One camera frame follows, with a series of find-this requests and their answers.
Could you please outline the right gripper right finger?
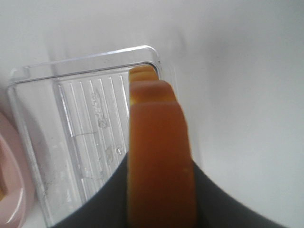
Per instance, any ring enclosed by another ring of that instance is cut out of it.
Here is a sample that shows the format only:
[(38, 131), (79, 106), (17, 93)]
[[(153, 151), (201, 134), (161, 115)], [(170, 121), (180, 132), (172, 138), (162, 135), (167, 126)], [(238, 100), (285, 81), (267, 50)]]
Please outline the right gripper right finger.
[(228, 195), (193, 162), (197, 228), (282, 228)]

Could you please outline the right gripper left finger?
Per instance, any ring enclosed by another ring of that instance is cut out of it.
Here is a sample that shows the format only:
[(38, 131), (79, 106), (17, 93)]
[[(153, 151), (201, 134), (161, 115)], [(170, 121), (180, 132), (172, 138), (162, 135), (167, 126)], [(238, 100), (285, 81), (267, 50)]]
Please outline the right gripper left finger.
[(125, 155), (106, 184), (55, 228), (127, 228), (127, 162)]

